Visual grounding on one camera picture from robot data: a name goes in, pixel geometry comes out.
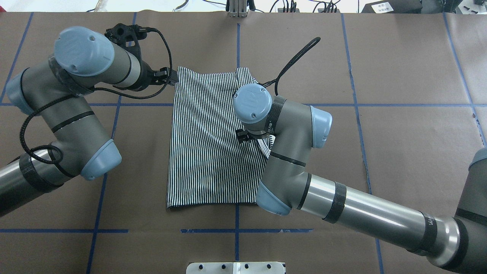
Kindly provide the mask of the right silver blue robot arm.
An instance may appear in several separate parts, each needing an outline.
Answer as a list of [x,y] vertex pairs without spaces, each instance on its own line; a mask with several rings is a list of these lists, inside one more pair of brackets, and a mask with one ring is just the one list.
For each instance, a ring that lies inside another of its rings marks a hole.
[[310,215],[343,241],[359,272],[486,273],[486,148],[465,104],[305,105],[249,84],[233,96],[251,133],[275,145],[257,204]]

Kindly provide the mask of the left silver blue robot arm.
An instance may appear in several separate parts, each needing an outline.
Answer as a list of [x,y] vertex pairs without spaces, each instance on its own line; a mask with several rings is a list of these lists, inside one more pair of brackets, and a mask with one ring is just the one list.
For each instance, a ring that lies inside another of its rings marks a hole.
[[1,168],[1,216],[50,193],[68,180],[96,179],[118,166],[122,157],[86,95],[98,83],[103,91],[132,98],[150,85],[178,82],[169,66],[153,70],[142,59],[139,42],[160,30],[118,23],[104,34],[82,26],[61,31],[47,61],[26,68],[6,85],[11,104],[26,114],[19,141],[23,154]]

